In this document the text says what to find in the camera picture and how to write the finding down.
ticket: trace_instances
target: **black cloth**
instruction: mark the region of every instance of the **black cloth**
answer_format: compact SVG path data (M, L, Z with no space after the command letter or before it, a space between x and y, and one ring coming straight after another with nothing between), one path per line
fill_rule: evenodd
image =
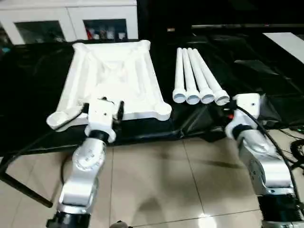
M167 121L123 121L115 144L202 136L227 123L221 107L176 104L176 48L197 48L230 96L259 93L260 120L267 128L304 125L304 65L262 34L206 35L152 41L151 58L165 102ZM0 62L2 105L0 155L14 153L41 136L56 110L73 58L72 43L14 47ZM52 134L30 153L62 151L84 139L84 126Z

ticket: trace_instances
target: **white robotic arm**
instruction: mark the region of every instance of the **white robotic arm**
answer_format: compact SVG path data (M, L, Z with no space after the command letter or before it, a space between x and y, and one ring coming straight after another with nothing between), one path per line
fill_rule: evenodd
M227 137L238 143L239 157L246 165L264 220L263 228L304 228L300 202L295 194L290 170L277 154L277 148L257 130L254 118L259 116L258 94L234 97L233 120L226 126Z
M290 170L277 155L274 144L257 130L258 122L253 120L259 116L259 95L241 94L234 99L234 118L225 131L229 138L237 141L239 157L248 168L264 217L263 228L304 228ZM85 129L87 138L73 154L72 174L63 186L57 213L47 227L89 226L98 188L97 176L105 161L105 143L115 140L113 120L122 120L123 105L121 103L117 112L113 102L106 98L91 100L89 124ZM118 222L112 227L128 226Z

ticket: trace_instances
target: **tiled floor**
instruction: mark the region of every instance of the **tiled floor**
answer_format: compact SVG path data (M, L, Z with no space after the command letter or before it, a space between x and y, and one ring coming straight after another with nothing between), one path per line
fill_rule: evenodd
M293 138L271 134L289 150ZM257 199L237 152L231 140L199 138L108 148L90 227L123 220L144 228L259 228ZM64 156L23 156L9 173L56 202ZM304 198L304 177L300 170L295 176ZM48 209L0 182L1 228L42 228L55 210L56 205Z

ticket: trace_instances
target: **white plastic pipe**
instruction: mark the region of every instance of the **white plastic pipe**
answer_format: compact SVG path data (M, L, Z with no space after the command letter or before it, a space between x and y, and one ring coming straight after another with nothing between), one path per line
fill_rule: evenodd
M194 52L191 48L188 48L188 55L190 58L192 70L195 75L196 83L198 84L199 87L200 101L203 104L209 104L214 101L214 94L212 90L209 88L208 83L198 64L198 60L195 57Z
M200 94L196 89L195 80L188 56L187 49L182 49L182 60L184 63L184 71L185 71L185 81L186 81L186 101L190 105L195 105L200 102Z
M196 58L199 62L199 66L205 76L206 81L208 82L209 87L212 89L214 93L214 100L217 105L225 105L229 102L229 95L222 87L219 85L218 81L214 77L213 73L208 68L207 64L205 63L204 59L200 55L197 49L193 50Z
M186 100L186 90L184 83L184 70L182 64L182 50L179 47L176 53L175 67L175 87L172 93L173 101L183 103Z

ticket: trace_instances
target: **white tray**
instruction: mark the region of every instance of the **white tray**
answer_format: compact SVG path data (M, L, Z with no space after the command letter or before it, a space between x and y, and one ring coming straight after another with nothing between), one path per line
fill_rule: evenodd
M56 128L76 115L92 95L113 101L118 110L124 101L123 120L156 118L168 120L171 106L163 101L149 54L150 42L73 45L73 60L57 110L47 118ZM72 125L87 124L81 114Z

